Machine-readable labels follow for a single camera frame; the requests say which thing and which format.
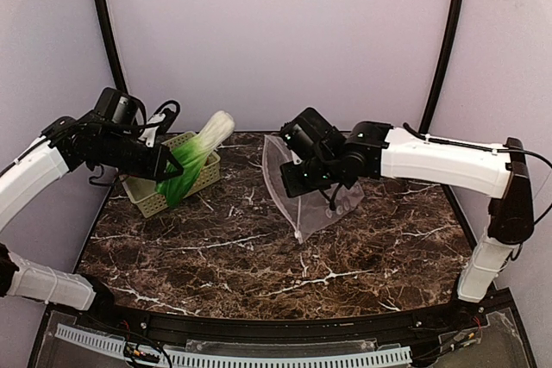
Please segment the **clear zip top bag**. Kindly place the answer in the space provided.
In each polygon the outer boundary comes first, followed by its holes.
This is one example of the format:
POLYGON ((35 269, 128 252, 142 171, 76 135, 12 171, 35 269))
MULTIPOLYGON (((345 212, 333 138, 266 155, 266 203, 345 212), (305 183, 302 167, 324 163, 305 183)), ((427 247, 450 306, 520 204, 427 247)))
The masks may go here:
POLYGON ((265 135, 262 150, 262 174, 269 195, 282 215, 292 225, 294 236, 300 244, 306 242, 315 232, 336 224, 343 217, 360 206, 365 193, 359 183, 351 189, 341 188, 336 194, 336 209, 332 210, 329 200, 337 184, 320 193, 315 190, 290 198, 285 190, 280 167, 288 162, 298 163, 298 157, 290 151, 278 136, 265 135))

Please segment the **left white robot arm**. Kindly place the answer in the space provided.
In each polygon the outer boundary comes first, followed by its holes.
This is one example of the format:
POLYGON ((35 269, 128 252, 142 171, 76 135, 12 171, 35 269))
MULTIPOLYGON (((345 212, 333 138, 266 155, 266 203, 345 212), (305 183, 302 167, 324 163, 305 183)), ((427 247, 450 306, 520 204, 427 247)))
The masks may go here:
MULTIPOLYGON (((94 108, 74 119, 63 116, 1 172, 1 225, 12 219, 50 184, 81 165, 114 167, 123 175, 155 182, 184 171, 171 150, 157 142, 179 115, 174 100, 151 117, 143 102, 113 88, 104 89, 94 108)), ((1 295, 98 312, 112 306, 111 291, 98 279, 37 264, 1 247, 1 295)))

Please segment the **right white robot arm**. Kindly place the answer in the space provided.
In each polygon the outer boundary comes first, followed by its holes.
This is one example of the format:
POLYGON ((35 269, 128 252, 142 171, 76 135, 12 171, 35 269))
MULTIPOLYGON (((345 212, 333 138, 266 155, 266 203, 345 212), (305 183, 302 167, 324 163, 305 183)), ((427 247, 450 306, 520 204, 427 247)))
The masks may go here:
POLYGON ((477 144, 370 121, 344 135, 313 108, 285 123, 279 137, 298 156, 280 167, 290 198, 333 185, 349 189, 359 178, 414 179, 489 196, 486 231, 456 288, 463 302, 480 302, 513 251, 534 233, 528 153, 520 140, 477 144))

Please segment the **white bok choy toy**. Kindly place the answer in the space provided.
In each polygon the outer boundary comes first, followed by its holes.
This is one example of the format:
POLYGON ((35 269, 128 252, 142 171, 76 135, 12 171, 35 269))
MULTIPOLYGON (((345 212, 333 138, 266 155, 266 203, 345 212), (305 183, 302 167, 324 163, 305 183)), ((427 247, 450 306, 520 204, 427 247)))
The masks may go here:
POLYGON ((228 112, 219 110, 198 134, 172 150, 184 167, 184 172, 181 176, 156 186, 156 191, 165 197, 168 207, 175 207, 188 194, 211 153, 234 132, 234 129, 233 117, 228 112))

